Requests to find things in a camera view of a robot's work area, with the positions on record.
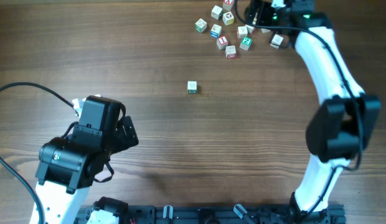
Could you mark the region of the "red X letter block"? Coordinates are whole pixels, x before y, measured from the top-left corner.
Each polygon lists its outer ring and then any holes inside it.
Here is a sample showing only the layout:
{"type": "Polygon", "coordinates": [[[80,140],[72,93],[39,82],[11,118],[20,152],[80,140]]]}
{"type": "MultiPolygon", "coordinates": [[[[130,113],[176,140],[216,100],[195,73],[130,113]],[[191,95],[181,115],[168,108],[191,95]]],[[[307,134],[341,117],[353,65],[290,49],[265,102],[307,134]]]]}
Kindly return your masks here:
{"type": "Polygon", "coordinates": [[[231,11],[234,5],[234,0],[223,0],[223,9],[231,11]]]}

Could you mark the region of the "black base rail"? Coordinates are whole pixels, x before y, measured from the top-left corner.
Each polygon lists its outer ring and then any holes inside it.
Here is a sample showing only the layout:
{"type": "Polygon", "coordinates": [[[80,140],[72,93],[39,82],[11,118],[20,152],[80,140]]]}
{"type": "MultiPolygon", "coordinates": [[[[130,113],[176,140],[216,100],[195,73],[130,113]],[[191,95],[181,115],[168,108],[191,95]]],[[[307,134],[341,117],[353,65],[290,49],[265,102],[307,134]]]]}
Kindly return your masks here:
{"type": "MultiPolygon", "coordinates": [[[[287,205],[269,204],[245,207],[254,223],[286,223],[287,205]]],[[[123,223],[245,223],[232,207],[174,207],[172,218],[164,217],[162,207],[152,205],[130,205],[123,223]]],[[[343,205],[330,205],[320,220],[320,213],[312,213],[305,223],[346,224],[343,205]]]]}

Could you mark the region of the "green bottomed white block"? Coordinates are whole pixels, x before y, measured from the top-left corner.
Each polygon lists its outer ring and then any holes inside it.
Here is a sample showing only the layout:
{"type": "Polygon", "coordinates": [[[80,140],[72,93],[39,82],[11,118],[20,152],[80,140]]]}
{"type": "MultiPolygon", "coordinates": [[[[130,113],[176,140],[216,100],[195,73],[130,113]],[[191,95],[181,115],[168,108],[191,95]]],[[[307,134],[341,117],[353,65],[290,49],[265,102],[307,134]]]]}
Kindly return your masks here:
{"type": "Polygon", "coordinates": [[[197,82],[196,81],[188,81],[187,82],[187,92],[189,94],[197,93],[197,82]]]}

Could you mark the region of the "blue edged picture block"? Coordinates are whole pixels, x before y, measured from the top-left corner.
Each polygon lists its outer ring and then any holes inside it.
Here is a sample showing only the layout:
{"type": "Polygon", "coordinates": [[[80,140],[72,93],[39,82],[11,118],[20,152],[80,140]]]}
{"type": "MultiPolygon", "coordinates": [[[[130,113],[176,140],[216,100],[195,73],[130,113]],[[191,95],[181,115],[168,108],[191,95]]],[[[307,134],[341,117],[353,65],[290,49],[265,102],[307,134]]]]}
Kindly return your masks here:
{"type": "Polygon", "coordinates": [[[222,27],[220,25],[214,24],[210,30],[210,36],[213,38],[219,38],[222,32],[222,27]]]}

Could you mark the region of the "red bottomed picture block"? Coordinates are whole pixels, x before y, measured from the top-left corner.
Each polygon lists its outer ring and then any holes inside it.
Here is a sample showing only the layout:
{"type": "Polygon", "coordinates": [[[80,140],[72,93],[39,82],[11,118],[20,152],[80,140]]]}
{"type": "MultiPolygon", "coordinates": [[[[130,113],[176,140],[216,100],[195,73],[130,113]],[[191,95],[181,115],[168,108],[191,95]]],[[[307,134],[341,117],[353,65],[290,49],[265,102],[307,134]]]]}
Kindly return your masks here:
{"type": "Polygon", "coordinates": [[[237,56],[237,51],[234,45],[228,45],[225,48],[225,55],[227,58],[235,58],[237,56]]]}

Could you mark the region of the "plain white top block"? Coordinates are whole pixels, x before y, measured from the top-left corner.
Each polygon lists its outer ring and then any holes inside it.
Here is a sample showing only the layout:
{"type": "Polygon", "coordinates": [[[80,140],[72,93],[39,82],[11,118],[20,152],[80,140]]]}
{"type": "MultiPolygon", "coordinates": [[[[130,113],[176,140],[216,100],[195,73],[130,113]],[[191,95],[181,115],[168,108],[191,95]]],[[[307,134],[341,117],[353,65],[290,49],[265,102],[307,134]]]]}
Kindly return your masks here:
{"type": "Polygon", "coordinates": [[[216,20],[219,20],[222,17],[223,9],[217,5],[215,5],[211,10],[211,17],[216,20]]]}

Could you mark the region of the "white Y letter block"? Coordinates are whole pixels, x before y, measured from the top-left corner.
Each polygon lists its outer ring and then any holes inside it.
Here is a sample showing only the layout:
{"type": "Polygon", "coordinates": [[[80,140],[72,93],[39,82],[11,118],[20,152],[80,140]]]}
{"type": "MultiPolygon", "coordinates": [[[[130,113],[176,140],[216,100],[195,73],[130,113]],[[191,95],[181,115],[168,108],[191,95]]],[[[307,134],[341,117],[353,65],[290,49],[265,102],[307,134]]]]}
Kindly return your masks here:
{"type": "Polygon", "coordinates": [[[237,38],[243,39],[248,35],[248,28],[246,26],[239,26],[237,28],[237,38]]]}

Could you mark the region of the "green edged picture block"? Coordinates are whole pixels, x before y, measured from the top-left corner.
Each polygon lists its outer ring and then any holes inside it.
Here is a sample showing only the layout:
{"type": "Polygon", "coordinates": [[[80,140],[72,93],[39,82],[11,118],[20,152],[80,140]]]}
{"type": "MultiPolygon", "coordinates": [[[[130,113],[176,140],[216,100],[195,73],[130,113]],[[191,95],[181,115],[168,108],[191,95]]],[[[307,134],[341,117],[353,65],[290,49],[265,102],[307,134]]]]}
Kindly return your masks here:
{"type": "Polygon", "coordinates": [[[203,19],[199,19],[195,23],[195,29],[196,29],[196,31],[198,31],[200,33],[203,33],[206,30],[206,28],[207,28],[207,23],[203,19]]]}

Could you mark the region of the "green J letter block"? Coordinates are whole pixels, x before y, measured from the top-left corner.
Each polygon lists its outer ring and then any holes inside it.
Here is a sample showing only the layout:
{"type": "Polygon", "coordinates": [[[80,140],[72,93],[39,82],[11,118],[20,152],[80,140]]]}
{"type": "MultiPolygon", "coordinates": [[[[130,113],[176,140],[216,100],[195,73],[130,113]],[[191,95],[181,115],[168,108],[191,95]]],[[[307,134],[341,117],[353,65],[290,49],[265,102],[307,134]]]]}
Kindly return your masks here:
{"type": "Polygon", "coordinates": [[[262,33],[268,33],[268,32],[271,32],[271,30],[261,28],[261,32],[262,32],[262,33]]]}

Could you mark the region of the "plain white right block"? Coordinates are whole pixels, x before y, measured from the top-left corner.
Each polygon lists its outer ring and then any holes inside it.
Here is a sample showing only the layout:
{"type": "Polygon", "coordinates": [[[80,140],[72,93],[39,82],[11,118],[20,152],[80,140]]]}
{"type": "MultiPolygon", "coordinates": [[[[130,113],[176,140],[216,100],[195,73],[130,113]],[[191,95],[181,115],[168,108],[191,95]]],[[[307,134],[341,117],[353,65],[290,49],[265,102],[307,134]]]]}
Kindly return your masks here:
{"type": "Polygon", "coordinates": [[[282,36],[275,34],[270,40],[270,45],[276,49],[282,48],[283,39],[282,36]]]}

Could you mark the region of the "yellow edged picture block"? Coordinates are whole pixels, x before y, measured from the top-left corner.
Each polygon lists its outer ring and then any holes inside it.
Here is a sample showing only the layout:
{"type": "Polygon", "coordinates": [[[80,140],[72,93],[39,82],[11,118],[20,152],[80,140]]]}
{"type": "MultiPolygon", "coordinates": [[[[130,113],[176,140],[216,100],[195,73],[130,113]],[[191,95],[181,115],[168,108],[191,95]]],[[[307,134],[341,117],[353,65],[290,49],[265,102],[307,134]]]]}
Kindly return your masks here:
{"type": "Polygon", "coordinates": [[[231,11],[223,13],[222,20],[226,26],[233,24],[234,22],[234,16],[231,11]]]}

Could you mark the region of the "plain white block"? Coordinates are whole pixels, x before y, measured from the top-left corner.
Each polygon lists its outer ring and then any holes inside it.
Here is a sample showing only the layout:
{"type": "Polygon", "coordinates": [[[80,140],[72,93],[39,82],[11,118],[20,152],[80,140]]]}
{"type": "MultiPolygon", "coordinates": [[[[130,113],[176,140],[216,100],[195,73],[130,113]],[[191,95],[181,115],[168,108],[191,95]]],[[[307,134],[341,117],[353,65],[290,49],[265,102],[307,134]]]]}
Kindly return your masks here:
{"type": "Polygon", "coordinates": [[[282,48],[283,39],[282,36],[275,34],[270,40],[270,45],[276,49],[282,48]]]}
{"type": "Polygon", "coordinates": [[[211,17],[216,20],[219,20],[222,17],[223,9],[217,5],[215,5],[211,10],[211,17]]]}

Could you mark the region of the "red I letter block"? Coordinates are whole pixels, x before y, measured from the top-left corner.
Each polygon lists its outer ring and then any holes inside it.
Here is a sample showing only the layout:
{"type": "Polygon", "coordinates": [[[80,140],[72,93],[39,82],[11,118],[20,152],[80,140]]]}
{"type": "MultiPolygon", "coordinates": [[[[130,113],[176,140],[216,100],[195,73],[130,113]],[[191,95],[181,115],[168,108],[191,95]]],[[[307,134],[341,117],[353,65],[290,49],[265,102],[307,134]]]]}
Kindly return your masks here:
{"type": "Polygon", "coordinates": [[[217,41],[216,41],[216,44],[217,44],[217,47],[222,50],[222,49],[225,49],[226,46],[228,46],[228,39],[226,38],[226,36],[220,36],[217,41]]]}

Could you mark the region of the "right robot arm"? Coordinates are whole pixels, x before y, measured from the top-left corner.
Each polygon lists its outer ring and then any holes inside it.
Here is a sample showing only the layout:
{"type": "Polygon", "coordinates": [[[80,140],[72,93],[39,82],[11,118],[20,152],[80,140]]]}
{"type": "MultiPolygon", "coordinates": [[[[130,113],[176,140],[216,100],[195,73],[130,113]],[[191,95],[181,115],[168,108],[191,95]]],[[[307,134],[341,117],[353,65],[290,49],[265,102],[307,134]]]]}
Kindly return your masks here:
{"type": "Polygon", "coordinates": [[[310,158],[303,180],[291,197],[296,222],[328,208],[341,172],[357,170],[381,104],[352,77],[335,40],[329,18],[315,12],[314,1],[252,0],[240,19],[246,25],[286,35],[303,59],[320,107],[306,129],[310,158]],[[351,159],[357,165],[350,167],[351,159]]]}

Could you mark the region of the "white block beside tan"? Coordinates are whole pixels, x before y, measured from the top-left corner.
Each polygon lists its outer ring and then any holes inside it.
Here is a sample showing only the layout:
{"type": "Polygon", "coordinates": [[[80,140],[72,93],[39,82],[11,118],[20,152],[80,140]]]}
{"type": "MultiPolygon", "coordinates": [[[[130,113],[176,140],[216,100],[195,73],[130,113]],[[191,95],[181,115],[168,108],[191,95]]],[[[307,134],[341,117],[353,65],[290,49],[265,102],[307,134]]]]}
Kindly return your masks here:
{"type": "Polygon", "coordinates": [[[245,25],[245,27],[247,28],[249,34],[252,34],[253,31],[255,30],[255,28],[253,26],[250,26],[250,25],[245,25]]]}

